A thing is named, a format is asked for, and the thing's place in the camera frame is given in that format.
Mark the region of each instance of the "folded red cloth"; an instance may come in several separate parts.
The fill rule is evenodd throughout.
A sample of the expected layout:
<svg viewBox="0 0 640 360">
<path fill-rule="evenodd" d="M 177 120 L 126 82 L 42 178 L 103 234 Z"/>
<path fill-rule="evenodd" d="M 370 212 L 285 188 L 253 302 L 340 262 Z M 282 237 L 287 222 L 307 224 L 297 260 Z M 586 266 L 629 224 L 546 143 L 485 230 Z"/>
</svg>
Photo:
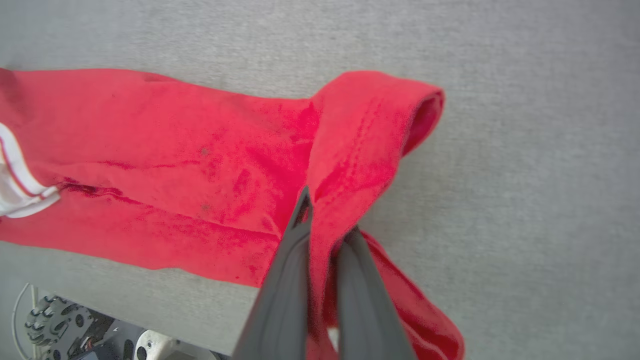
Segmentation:
<svg viewBox="0 0 640 360">
<path fill-rule="evenodd" d="M 289 100 L 128 70 L 0 69 L 4 183 L 22 199 L 0 191 L 0 236 L 260 286 L 308 184 L 310 358 L 335 359 L 332 251 L 443 103 L 435 86 L 379 72 Z M 461 359 L 455 325 L 365 237 L 418 357 Z"/>
</svg>

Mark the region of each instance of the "red stripe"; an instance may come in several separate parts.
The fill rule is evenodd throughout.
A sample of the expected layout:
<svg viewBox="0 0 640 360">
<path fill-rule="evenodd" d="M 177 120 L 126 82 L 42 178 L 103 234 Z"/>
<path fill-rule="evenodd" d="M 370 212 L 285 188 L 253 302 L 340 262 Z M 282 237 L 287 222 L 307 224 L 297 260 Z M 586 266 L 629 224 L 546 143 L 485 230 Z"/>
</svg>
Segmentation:
<svg viewBox="0 0 640 360">
<path fill-rule="evenodd" d="M 0 138 L 0 148 L 2 148 L 2 157 L 4 158 L 6 167 L 9 169 L 9 174 L 11 175 L 11 178 L 15 181 L 16 184 L 18 184 L 18 187 L 20 188 L 20 190 L 22 190 L 22 192 L 29 195 L 30 197 L 36 197 L 37 195 L 27 190 L 27 188 L 24 187 L 24 185 L 20 182 L 20 180 L 18 180 L 18 177 L 15 175 L 15 172 L 11 167 L 11 163 L 9 162 L 9 157 L 6 155 L 6 152 L 4 149 L 4 142 L 2 141 L 2 138 Z"/>
</svg>

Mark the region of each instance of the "red fabric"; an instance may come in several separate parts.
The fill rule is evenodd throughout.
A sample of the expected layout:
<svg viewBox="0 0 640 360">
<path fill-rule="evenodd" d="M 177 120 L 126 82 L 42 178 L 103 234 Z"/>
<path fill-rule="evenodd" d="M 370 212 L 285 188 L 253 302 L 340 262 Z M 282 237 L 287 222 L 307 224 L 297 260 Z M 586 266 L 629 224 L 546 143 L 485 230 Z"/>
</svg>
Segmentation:
<svg viewBox="0 0 640 360">
<path fill-rule="evenodd" d="M 264 99 L 128 70 L 0 69 L 0 122 L 61 199 L 3 240 L 260 286 L 305 184 L 310 358 L 335 359 L 332 250 L 433 130 L 441 89 L 379 72 Z M 453 323 L 365 237 L 420 359 L 461 359 Z"/>
</svg>

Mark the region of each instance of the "gray fabric background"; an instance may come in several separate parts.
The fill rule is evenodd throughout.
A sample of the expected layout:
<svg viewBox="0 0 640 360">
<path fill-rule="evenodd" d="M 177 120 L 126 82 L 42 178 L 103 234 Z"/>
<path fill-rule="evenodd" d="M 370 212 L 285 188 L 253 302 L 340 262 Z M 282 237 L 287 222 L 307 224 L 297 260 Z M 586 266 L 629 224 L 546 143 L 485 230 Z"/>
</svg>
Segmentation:
<svg viewBox="0 0 640 360">
<path fill-rule="evenodd" d="M 0 0 L 0 66 L 145 70 L 277 97 L 353 69 L 438 84 L 440 126 L 364 229 L 458 324 L 467 359 L 640 359 L 637 0 Z M 1 242 L 0 270 L 222 352 L 255 296 Z M 6 283 L 11 359 L 20 286 Z"/>
</svg>

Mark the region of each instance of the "gray surface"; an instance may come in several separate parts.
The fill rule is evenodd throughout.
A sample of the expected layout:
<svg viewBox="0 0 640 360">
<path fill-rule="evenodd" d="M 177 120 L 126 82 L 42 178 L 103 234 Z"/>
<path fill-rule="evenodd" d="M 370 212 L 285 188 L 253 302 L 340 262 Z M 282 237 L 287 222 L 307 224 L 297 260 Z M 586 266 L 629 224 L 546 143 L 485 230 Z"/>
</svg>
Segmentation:
<svg viewBox="0 0 640 360">
<path fill-rule="evenodd" d="M 363 227 L 459 325 L 468 359 L 640 358 L 640 2 L 0 6 L 0 65 L 13 69 L 129 68 L 280 97 L 349 69 L 443 86 L 440 127 Z M 0 243 L 8 268 L 222 351 L 255 293 Z"/>
</svg>

